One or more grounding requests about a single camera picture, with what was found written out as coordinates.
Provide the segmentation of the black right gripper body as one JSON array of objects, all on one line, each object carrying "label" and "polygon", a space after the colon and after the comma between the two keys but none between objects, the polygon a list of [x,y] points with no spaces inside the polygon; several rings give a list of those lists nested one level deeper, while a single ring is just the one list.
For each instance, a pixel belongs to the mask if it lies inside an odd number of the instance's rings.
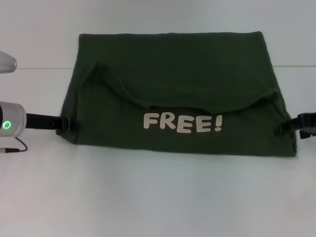
[{"label": "black right gripper body", "polygon": [[316,136],[316,114],[304,113],[298,116],[299,133],[301,139],[307,139]]}]

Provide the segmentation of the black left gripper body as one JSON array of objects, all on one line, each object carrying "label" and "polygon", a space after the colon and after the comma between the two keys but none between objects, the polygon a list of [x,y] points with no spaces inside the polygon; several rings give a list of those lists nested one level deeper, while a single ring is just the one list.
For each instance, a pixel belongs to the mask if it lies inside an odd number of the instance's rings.
[{"label": "black left gripper body", "polygon": [[26,128],[42,130],[63,130],[64,119],[61,117],[26,114]]}]

